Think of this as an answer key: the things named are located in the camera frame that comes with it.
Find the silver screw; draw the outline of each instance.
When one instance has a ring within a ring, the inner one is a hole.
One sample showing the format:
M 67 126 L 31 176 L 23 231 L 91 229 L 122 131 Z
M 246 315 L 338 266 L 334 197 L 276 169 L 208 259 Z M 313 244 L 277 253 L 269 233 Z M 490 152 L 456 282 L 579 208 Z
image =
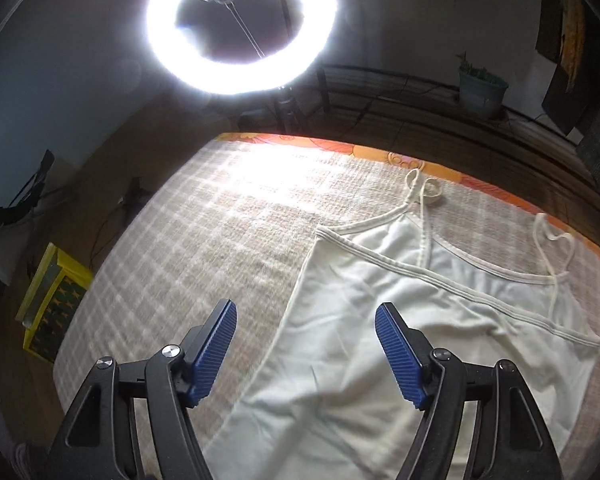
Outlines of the silver screw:
M 113 364 L 113 357 L 110 357 L 108 355 L 105 355 L 104 357 L 101 357 L 100 359 L 98 359 L 96 361 L 96 366 L 100 370 L 104 370 L 106 368 L 109 368 L 112 364 Z
M 451 352 L 446 348 L 435 348 L 433 351 L 433 357 L 438 361 L 449 361 L 451 359 Z
M 515 372 L 516 365 L 507 359 L 503 359 L 500 361 L 500 370 L 504 370 L 505 372 Z
M 178 345 L 167 345 L 162 349 L 162 355 L 165 357 L 176 357 L 180 353 Z

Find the white fabric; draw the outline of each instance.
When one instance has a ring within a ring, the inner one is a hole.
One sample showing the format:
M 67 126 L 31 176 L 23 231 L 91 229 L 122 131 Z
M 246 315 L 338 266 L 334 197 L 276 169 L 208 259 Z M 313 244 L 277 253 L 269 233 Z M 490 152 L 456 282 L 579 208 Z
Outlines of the white fabric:
M 558 453 L 564 448 L 600 344 L 567 272 L 548 261 L 548 276 L 513 272 L 437 238 L 426 222 L 426 186 L 408 193 L 408 203 L 419 198 L 420 219 L 405 204 L 318 227 L 269 352 L 206 446 L 216 479 L 395 479 L 420 412 L 400 395 L 376 337 L 384 301 L 466 362 L 515 362 Z M 560 239 L 542 222 L 534 237 L 542 229 Z M 539 240 L 538 248 L 546 258 Z M 467 404 L 450 479 L 462 478 L 474 416 Z

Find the wooden floor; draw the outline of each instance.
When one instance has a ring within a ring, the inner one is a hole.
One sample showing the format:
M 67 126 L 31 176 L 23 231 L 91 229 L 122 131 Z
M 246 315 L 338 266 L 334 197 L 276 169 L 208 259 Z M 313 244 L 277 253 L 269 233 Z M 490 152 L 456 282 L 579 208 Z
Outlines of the wooden floor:
M 368 99 L 356 102 L 352 96 L 334 93 L 331 102 L 360 109 Z M 22 350 L 23 330 L 14 321 L 28 286 L 26 261 L 33 257 L 37 262 L 53 241 L 86 264 L 98 228 L 133 176 L 140 176 L 146 189 L 157 190 L 208 140 L 236 129 L 237 114 L 218 110 L 201 117 L 171 96 L 160 96 L 116 131 L 78 172 L 74 185 L 78 198 L 43 222 L 0 305 L 1 403 L 17 438 L 48 445 L 62 420 L 52 367 Z M 329 114 L 318 112 L 311 124 L 312 136 L 416 156 L 491 182 L 600 243 L 600 195 L 573 149 L 550 136 L 520 127 L 490 132 L 453 114 L 382 101 L 373 102 L 362 118 L 358 111 L 334 109 Z M 273 131 L 266 120 L 260 126 Z M 100 239 L 114 235 L 119 222 L 114 216 Z M 96 268 L 107 253 L 108 249 L 96 259 Z

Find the flower pot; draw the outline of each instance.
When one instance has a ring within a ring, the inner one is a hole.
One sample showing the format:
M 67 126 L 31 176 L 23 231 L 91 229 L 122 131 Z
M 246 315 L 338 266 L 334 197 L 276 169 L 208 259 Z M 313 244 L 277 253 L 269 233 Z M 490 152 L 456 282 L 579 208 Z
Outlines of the flower pot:
M 494 82 L 490 82 L 461 70 L 458 73 L 461 107 L 480 115 L 483 119 L 495 117 L 502 106 L 504 92 L 509 88 L 508 83 L 497 76 L 493 76 Z

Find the beige checkered fabric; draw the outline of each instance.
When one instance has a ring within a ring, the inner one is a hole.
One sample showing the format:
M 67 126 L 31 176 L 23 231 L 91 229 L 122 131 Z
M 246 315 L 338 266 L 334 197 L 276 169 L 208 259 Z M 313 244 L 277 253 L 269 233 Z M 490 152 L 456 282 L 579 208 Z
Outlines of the beige checkered fabric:
M 318 149 L 209 143 L 154 196 L 94 279 L 56 359 L 64 409 L 98 357 L 148 358 L 181 341 L 220 298 L 231 298 L 238 329 L 212 395 L 193 412 L 204 444 L 269 347 L 315 227 L 366 219 L 402 203 L 405 174 Z M 544 272 L 531 239 L 533 217 L 515 206 L 446 183 L 430 216 L 438 234 L 469 253 L 513 270 Z M 560 267 L 566 248 L 552 244 L 547 253 Z M 573 293 L 600 335 L 600 259 L 578 243 L 570 270 Z M 136 409 L 142 458 L 146 472 L 157 474 L 143 403 Z M 561 457 L 567 478 L 594 466 L 599 437 L 600 356 Z

